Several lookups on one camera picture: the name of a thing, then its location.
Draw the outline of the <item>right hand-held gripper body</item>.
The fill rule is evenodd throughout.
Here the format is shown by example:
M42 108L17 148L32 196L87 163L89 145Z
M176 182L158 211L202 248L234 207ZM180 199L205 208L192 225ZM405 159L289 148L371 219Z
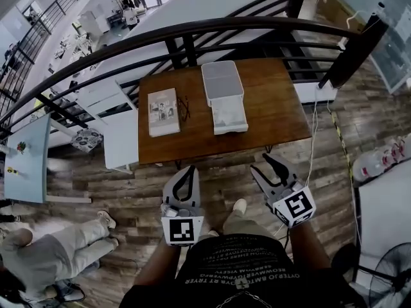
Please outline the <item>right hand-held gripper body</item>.
M300 181L287 185L281 182L265 185L266 204L288 228L296 227L313 217L316 205L308 186Z

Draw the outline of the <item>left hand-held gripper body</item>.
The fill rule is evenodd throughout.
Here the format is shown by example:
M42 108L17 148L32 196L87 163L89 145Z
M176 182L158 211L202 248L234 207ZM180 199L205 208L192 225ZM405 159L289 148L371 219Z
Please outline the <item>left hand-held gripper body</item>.
M204 213L197 202L177 207L162 203L161 213L162 229L167 245L190 246L198 242Z

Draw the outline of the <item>white box with lid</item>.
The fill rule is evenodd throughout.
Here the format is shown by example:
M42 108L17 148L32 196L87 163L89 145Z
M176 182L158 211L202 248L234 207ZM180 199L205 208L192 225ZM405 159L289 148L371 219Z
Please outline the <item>white box with lid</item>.
M232 60L210 62L201 65L202 79L207 105L211 108L216 99L234 98L242 101L244 98L243 85L236 67ZM214 134L223 135L230 132L242 133L249 128L243 104L245 123L234 126L217 127L214 125Z

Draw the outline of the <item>person's left forearm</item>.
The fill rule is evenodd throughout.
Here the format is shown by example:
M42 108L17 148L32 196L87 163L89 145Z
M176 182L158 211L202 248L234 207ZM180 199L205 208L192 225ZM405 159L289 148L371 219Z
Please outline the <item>person's left forearm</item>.
M136 286L155 286L175 279L181 247L167 245L164 238L134 280Z

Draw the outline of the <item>person's right forearm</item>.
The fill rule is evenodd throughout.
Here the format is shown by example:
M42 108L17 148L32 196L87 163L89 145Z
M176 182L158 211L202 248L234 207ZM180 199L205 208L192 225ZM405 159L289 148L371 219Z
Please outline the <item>person's right forearm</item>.
M310 221L291 228L290 240L293 262L299 269L313 271L331 267L330 259Z

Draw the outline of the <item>person's beige trousers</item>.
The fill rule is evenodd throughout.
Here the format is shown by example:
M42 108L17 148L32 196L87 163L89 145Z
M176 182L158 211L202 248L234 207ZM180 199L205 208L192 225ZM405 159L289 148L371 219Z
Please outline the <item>person's beige trousers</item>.
M268 230L257 224L255 221L245 218L240 211L234 210L225 220L222 232L219 233L216 230L210 230L201 235L198 240L202 241L208 238L233 234L261 235L275 239L275 237Z

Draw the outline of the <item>brown wooden table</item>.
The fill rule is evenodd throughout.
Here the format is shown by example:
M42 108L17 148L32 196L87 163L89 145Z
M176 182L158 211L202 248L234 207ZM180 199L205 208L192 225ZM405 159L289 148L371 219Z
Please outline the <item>brown wooden table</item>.
M308 121L283 62L255 58L235 62L244 89L243 104L249 129L215 135L199 66L143 78L139 85L139 164L173 162L222 153L275 146L310 137ZM189 116L180 132L160 137L148 133L148 95L175 89L188 105Z

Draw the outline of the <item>yellow black striped floor tape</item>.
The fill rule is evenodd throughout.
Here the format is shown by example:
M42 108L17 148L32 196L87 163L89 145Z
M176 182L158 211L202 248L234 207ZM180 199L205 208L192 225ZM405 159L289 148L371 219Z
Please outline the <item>yellow black striped floor tape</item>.
M337 136L338 136L338 139L340 141L342 151L344 153L344 157L345 157L345 160L346 160L347 169L348 169L348 173L349 173L349 179L351 181L351 184L354 184L352 162L351 162L350 156L347 152L347 146L345 145L344 138L342 136L342 131L341 131L339 125L337 124L335 113L334 112L329 112L329 114L331 116L331 120L333 122L335 130L337 131Z

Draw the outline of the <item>beige hardcover book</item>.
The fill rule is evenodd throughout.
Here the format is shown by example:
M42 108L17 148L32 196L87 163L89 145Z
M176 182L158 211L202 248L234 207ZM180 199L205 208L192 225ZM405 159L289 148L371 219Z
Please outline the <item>beige hardcover book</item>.
M175 88L148 95L148 131L150 137L180 132L179 111Z

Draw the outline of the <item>white wooden chair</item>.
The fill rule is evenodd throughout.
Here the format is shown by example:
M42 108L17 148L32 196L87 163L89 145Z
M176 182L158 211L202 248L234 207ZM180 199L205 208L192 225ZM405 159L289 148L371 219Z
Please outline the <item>white wooden chair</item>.
M131 99L111 80L80 90L76 102L102 131L106 168L131 175L130 166L139 162L138 109Z

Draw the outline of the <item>black standing fan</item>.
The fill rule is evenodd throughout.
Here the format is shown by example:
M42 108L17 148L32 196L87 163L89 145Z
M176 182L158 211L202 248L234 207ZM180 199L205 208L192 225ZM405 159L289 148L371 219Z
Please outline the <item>black standing fan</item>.
M359 261L359 249L347 244L337 251L331 266L341 274L353 268L371 276L370 308L411 308L411 243L391 248L375 269L361 266Z

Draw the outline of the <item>person's black printed shirt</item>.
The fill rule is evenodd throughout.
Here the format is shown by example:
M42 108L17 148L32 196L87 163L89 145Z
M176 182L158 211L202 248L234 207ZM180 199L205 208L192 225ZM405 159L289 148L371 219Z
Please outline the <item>person's black printed shirt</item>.
M332 269L296 268L281 243L261 235L205 239L163 285L134 285L119 308L367 308Z

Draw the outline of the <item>thin-framed glasses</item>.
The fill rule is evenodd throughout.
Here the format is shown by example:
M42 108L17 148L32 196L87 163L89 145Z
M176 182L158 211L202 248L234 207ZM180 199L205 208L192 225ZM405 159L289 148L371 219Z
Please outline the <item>thin-framed glasses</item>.
M187 121L187 118L190 118L190 111L189 111L189 101L188 98L185 97L181 99L180 97L177 98L178 110L180 119L183 122Z

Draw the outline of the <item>pack of clear water bottles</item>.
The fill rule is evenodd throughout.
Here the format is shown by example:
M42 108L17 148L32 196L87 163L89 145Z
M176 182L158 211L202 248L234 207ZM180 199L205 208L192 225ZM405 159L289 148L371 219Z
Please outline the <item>pack of clear water bottles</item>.
M362 153L352 167L356 182L378 177L400 162L411 159L411 133L391 139L385 145Z

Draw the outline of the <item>white counter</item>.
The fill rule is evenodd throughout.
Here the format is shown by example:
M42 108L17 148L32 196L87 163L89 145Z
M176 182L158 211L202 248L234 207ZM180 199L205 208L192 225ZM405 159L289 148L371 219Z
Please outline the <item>white counter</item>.
M411 160L362 185L359 195L359 263L373 270L391 248L411 243Z

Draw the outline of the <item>patterned cushion stool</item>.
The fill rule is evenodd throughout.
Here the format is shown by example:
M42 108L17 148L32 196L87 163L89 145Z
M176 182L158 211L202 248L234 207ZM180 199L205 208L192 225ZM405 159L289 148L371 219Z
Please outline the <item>patterned cushion stool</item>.
M79 130L71 139L71 145L83 152L89 153L103 141L103 135L93 129L84 128Z

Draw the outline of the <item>light blue table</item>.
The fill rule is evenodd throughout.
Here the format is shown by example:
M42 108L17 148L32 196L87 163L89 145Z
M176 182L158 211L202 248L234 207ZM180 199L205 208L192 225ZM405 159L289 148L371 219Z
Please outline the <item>light blue table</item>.
M46 114L17 130L7 139L10 152L4 162L4 197L29 203L91 203L90 198L52 196L47 194L48 148L51 127L74 135L63 126L57 126ZM21 154L17 143L24 141L26 149ZM18 170L14 175L7 167Z

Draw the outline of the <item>curved black metal railing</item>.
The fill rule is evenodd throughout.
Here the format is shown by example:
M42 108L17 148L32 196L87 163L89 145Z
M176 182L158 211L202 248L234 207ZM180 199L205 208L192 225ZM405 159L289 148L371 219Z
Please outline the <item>curved black metal railing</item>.
M226 32L226 31L245 31L245 30L302 30L336 35L348 39L360 36L358 32L328 26L315 21L288 17L269 17L269 16L252 16L252 17L223 17L217 19L208 19L202 21L186 22L167 26L152 31L147 31L133 37L126 38L106 48L102 48L88 56L81 58L60 71L52 74L49 78L38 84L31 91L25 94L4 116L0 117L0 141L6 139L12 134L10 128L28 117L32 111L25 113L15 122L10 123L7 127L3 125L9 120L14 113L29 103L32 99L41 95L48 88L56 85L64 79L75 73L82 71L92 65L98 64L110 58L125 54L129 51L139 49L152 44L170 41L175 38L189 39L193 42L193 35L206 34L209 32Z

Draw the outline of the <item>white cabinet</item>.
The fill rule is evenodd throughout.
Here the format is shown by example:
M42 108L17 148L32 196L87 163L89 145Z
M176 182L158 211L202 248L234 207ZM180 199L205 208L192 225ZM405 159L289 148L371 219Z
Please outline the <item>white cabinet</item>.
M81 14L78 20L82 28L95 37L100 37L110 30L106 18L103 15L95 17L91 11Z

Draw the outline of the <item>thin-bar black balcony railing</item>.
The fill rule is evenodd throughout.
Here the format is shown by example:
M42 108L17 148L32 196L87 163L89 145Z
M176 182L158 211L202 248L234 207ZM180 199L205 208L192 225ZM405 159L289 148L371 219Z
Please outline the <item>thin-bar black balcony railing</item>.
M78 0L56 0L38 16L4 63L0 74L0 89L10 92L22 89L41 48L76 2Z

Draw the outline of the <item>dark wooden railing post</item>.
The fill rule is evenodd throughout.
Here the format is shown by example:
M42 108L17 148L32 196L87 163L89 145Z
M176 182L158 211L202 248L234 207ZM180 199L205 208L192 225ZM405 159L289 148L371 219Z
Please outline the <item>dark wooden railing post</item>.
M345 50L319 82L319 88L327 82L335 89L343 86L372 53L387 29L388 24L380 14L372 15L361 34L347 41Z

